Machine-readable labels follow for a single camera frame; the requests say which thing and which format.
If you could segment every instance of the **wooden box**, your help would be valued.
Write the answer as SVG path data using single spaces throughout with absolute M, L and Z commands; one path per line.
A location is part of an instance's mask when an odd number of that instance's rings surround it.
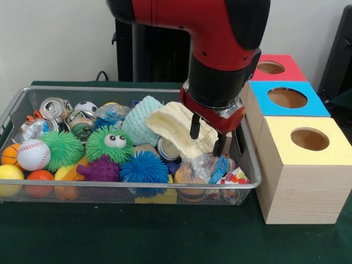
M 352 188 L 352 147 L 332 118 L 265 117 L 256 189 L 267 224 L 333 224 Z
M 329 117 L 330 114 L 309 82 L 251 81 L 246 117 L 255 148 L 264 116 Z
M 306 81 L 291 55 L 262 54 L 252 81 Z

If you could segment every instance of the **yellow box lid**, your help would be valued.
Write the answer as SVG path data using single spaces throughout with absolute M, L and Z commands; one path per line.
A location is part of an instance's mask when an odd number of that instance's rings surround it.
M 352 146 L 328 117 L 265 117 L 283 164 L 352 165 Z

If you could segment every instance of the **metal basket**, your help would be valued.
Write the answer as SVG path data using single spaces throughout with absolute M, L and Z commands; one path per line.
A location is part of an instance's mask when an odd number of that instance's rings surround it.
M 13 143 L 12 139 L 19 140 L 18 131 L 26 115 L 39 109 L 41 102 L 48 97 L 68 99 L 73 106 L 82 100 L 101 106 L 107 102 L 130 105 L 133 100 L 142 100 L 147 95 L 163 103 L 179 101 L 179 90 L 54 86 L 24 88 L 16 94 L 0 118 L 1 151 Z M 230 156 L 244 171 L 250 184 L 0 180 L 0 195 L 6 191 L 16 193 L 10 197 L 0 196 L 0 201 L 240 205 L 250 190 L 256 188 L 261 182 L 258 161 L 245 119 L 233 132 Z M 47 193 L 48 189 L 50 194 L 44 198 L 35 198 L 29 194 L 35 191 L 38 196 L 41 196 L 40 194 Z

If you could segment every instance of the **red robot arm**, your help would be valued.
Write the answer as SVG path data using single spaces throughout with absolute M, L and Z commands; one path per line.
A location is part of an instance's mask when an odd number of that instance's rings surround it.
M 189 83 L 181 88 L 181 102 L 194 113 L 193 139 L 198 137 L 200 118 L 219 132 L 213 153 L 220 155 L 224 135 L 244 115 L 244 107 L 234 105 L 259 60 L 270 0 L 107 0 L 107 4 L 125 23 L 181 29 L 191 35 Z M 223 115 L 229 108 L 231 115 Z

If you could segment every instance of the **black cable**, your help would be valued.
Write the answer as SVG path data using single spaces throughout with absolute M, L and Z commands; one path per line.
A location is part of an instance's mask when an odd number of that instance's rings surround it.
M 105 81 L 109 81 L 108 75 L 107 75 L 106 72 L 103 71 L 103 70 L 99 71 L 98 76 L 97 76 L 97 78 L 95 79 L 95 81 L 99 81 L 100 75 L 102 75 L 102 74 L 103 74 L 104 77 L 105 77 Z

